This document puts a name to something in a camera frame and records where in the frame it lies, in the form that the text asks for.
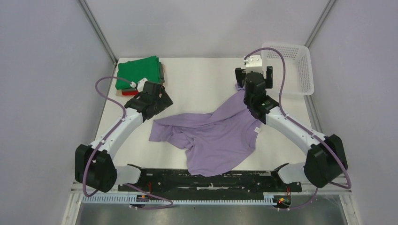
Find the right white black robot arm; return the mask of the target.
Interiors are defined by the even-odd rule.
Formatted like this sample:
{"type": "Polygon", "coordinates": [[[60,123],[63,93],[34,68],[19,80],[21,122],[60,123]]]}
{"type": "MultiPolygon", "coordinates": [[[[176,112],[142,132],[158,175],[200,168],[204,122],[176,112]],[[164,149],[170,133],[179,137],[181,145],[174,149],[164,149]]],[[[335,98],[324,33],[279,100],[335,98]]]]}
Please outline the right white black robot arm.
{"type": "Polygon", "coordinates": [[[291,183],[305,181],[322,188],[333,184],[339,175],[347,175],[348,163],[341,138],[305,127],[267,94],[266,89],[272,82],[272,67],[267,67],[264,75],[238,67],[235,76],[238,87],[245,89],[244,104],[251,115],[283,134],[306,156],[302,163],[286,163],[272,172],[274,190],[284,191],[291,183]]]}

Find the purple t-shirt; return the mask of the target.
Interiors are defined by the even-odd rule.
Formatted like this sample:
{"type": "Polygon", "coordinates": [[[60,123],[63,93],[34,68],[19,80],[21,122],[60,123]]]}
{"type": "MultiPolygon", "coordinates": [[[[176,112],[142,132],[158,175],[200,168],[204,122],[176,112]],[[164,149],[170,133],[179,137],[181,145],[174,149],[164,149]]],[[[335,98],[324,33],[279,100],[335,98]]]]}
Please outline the purple t-shirt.
{"type": "Polygon", "coordinates": [[[236,90],[214,112],[154,120],[149,141],[184,150],[191,175],[212,177],[231,171],[254,152],[261,125],[244,104],[244,88],[236,90]]]}

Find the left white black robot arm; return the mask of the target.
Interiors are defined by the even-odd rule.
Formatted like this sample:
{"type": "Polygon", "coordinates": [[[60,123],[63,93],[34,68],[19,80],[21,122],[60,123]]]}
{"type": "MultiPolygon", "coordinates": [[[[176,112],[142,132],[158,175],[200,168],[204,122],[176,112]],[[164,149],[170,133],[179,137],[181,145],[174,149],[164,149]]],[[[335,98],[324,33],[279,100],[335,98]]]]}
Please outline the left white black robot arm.
{"type": "Polygon", "coordinates": [[[147,177],[135,165],[115,166],[117,151],[127,138],[141,126],[173,104],[160,83],[141,81],[142,90],[124,105],[121,116],[110,129],[89,145],[81,144],[75,151],[75,180],[82,183],[83,192],[90,197],[87,187],[95,192],[108,192],[115,185],[130,184],[136,191],[147,186],[147,177]]]}

